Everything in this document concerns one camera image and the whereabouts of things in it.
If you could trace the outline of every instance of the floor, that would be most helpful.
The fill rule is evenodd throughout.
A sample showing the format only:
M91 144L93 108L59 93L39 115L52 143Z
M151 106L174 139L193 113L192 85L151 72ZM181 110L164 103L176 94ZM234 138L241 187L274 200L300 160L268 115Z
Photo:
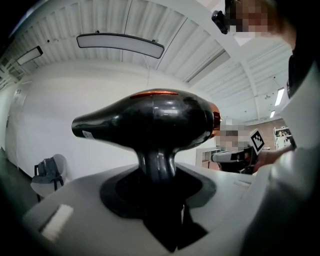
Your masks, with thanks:
M10 163L0 149L0 187L11 202L18 218L38 203L37 195L30 187L31 180Z

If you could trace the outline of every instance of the ceiling beam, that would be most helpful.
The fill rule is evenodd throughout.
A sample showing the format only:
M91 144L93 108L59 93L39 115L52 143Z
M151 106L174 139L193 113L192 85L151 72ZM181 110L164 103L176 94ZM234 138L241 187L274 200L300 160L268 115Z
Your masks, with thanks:
M258 118L260 119L261 116L260 116L260 109L259 109L259 103L258 103L258 93L257 93L257 86L256 86L254 76L252 75L252 72L251 72L251 69L248 65L248 62L245 59L241 60L240 63L244 69L246 76L248 77L248 80L249 80L249 83L251 86L251 90L253 93L253 97L254 97L256 114L257 114Z

